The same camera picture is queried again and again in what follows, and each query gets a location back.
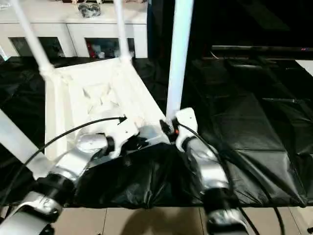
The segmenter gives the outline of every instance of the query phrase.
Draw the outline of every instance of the black cable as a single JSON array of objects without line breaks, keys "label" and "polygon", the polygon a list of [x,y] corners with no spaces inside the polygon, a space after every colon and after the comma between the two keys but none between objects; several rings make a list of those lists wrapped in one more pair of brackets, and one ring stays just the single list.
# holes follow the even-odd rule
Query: black cable
[{"label": "black cable", "polygon": [[36,156],[37,154],[39,154],[40,152],[42,152],[45,148],[47,148],[49,145],[51,145],[52,143],[54,143],[55,141],[57,141],[58,139],[68,135],[69,133],[72,133],[74,131],[77,131],[78,129],[81,129],[85,126],[89,126],[89,125],[92,125],[94,123],[97,123],[97,122],[101,122],[101,121],[109,121],[109,120],[120,120],[121,122],[124,121],[126,118],[125,117],[109,117],[109,118],[102,118],[102,119],[98,119],[98,120],[95,120],[95,121],[90,121],[90,122],[87,122],[83,125],[80,125],[80,126],[77,126],[73,129],[70,129],[60,135],[58,135],[57,137],[53,138],[52,140],[50,140],[48,143],[46,143],[44,146],[42,146],[41,148],[39,148],[33,155],[30,156],[29,159],[27,159],[27,161],[20,167],[20,169],[18,170],[18,172],[16,173],[16,175],[14,176],[13,180],[11,181],[9,187],[7,188],[6,190],[6,193],[1,201],[1,204],[0,204],[0,208],[3,208],[4,205],[5,205],[5,202],[10,194],[10,192],[12,191],[13,189],[13,186],[14,186],[14,183],[16,182],[17,178],[19,177],[19,175],[21,174],[21,172],[24,170],[24,168],[27,166],[27,164],[29,164]]},{"label": "black cable", "polygon": [[[199,140],[201,140],[212,152],[215,152],[213,151],[211,145],[209,145],[206,140],[201,137],[197,132],[195,132],[194,130],[192,130],[191,128],[189,128],[188,126],[185,126],[181,123],[179,123],[180,126],[184,127],[185,129],[187,129],[188,131],[190,131],[192,134],[194,134]],[[221,161],[221,158],[219,157],[219,155],[217,155],[217,158],[218,160],[222,163]],[[254,181],[260,186],[261,190],[263,191],[263,193],[266,195],[266,197],[268,198],[268,201],[271,203],[272,202],[272,199],[271,199],[271,196],[270,194],[268,193],[268,191],[266,190],[266,188],[262,185],[262,183],[259,181],[259,179],[254,175],[252,174],[249,170],[247,170],[245,168],[245,165],[242,164],[242,166],[239,166],[238,163],[235,163],[234,160],[232,158],[226,158],[226,160],[232,164],[234,164],[235,166],[237,166],[240,170],[244,171],[246,174],[250,175],[251,178],[254,179]],[[231,183],[232,185],[232,180],[231,180],[231,176],[230,176],[230,171],[227,167],[227,165],[224,165],[225,166],[225,174],[229,180],[229,182]],[[282,219],[282,216],[278,210],[277,207],[273,207],[274,211],[275,211],[275,214],[277,216],[277,219],[278,219],[278,222],[279,222],[279,227],[280,227],[280,232],[281,232],[281,235],[285,235],[285,225],[284,225],[284,222],[283,222],[283,219]],[[256,235],[259,234],[259,232],[257,231],[256,227],[254,226],[254,224],[252,223],[252,221],[249,219],[247,219],[247,222],[250,224],[250,226],[252,227],[253,231],[255,232]]]},{"label": "black cable", "polygon": [[257,230],[257,228],[255,227],[255,225],[253,224],[253,222],[251,221],[251,219],[249,218],[249,216],[246,214],[246,212],[244,211],[244,209],[242,207],[239,207],[239,210],[241,212],[241,214],[243,214],[244,218],[246,219],[246,221],[248,222],[248,224],[250,225],[250,227],[252,228],[252,230],[254,231],[255,235],[260,235],[259,231]]}]

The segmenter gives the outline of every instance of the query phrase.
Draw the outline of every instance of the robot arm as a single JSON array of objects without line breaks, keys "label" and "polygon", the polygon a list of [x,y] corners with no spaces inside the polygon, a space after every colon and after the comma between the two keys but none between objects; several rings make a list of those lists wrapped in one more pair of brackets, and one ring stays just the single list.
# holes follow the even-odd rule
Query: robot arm
[{"label": "robot arm", "polygon": [[217,158],[217,151],[180,124],[197,132],[198,125],[193,109],[187,108],[176,113],[176,120],[173,121],[174,128],[178,130],[175,144],[180,152],[185,152],[195,162],[207,216],[208,234],[247,235],[242,214],[237,208],[238,200],[230,190],[225,171]]},{"label": "robot arm", "polygon": [[1,223],[1,235],[53,235],[54,223],[70,198],[84,171],[96,153],[110,159],[120,155],[122,145],[138,134],[135,124],[128,119],[118,125],[114,133],[80,135],[75,146],[61,156],[45,178]]}]

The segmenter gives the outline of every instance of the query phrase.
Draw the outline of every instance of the table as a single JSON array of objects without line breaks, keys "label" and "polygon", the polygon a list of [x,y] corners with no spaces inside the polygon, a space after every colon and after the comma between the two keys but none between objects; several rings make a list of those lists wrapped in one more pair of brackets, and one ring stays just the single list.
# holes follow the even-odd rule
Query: table
[{"label": "table", "polygon": [[[52,62],[59,67],[89,61],[63,58]],[[134,66],[164,111],[168,68],[148,59],[136,59]],[[187,67],[186,74],[182,107],[194,108],[199,133],[221,155],[243,161],[270,193],[271,201],[251,175],[229,164],[242,206],[313,205],[312,76],[294,61],[257,60],[197,60]],[[44,83],[35,61],[12,57],[1,64],[0,91],[1,109],[41,145]],[[225,144],[233,151],[223,149]],[[153,148],[88,170],[68,206],[200,206],[192,165],[174,146]],[[3,149],[0,155],[4,188],[16,170],[12,166],[19,163]],[[28,171],[22,179],[23,185],[10,202],[21,198],[33,183]]]}]

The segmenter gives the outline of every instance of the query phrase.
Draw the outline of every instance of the crumpled plastic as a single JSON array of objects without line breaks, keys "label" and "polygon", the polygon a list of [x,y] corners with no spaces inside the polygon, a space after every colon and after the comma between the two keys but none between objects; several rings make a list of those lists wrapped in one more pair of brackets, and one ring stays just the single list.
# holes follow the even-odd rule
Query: crumpled plastic
[{"label": "crumpled plastic", "polygon": [[[90,59],[62,58],[54,64],[85,62]],[[165,112],[168,70],[148,59],[135,59],[134,66]],[[195,110],[199,133],[223,159],[231,159],[227,165],[242,206],[313,205],[312,77],[294,61],[263,60],[198,60],[186,74],[182,108]],[[0,65],[0,108],[37,146],[44,141],[44,98],[34,61],[10,58]],[[0,155],[5,188],[20,163],[3,149]],[[155,145],[86,171],[68,206],[200,206],[193,170],[175,146]],[[21,179],[11,203],[34,183],[28,170]]]}]

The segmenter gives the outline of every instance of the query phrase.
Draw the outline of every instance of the floor tile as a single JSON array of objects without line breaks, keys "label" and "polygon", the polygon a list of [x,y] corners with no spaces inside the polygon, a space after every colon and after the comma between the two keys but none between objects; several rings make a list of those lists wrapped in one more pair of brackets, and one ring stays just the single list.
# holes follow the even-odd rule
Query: floor tile
[{"label": "floor tile", "polygon": [[153,235],[149,230],[150,211],[108,208],[105,235]]},{"label": "floor tile", "polygon": [[108,209],[105,235],[203,235],[198,208]]},{"label": "floor tile", "polygon": [[[279,223],[272,208],[246,208],[246,213],[252,220],[260,234],[280,235]],[[286,235],[299,235],[300,231],[288,208],[279,208],[282,216]],[[249,234],[254,234],[249,227]]]},{"label": "floor tile", "polygon": [[98,235],[103,233],[107,209],[68,208],[52,226],[56,235]]},{"label": "floor tile", "polygon": [[153,208],[154,235],[203,235],[199,208]]}]

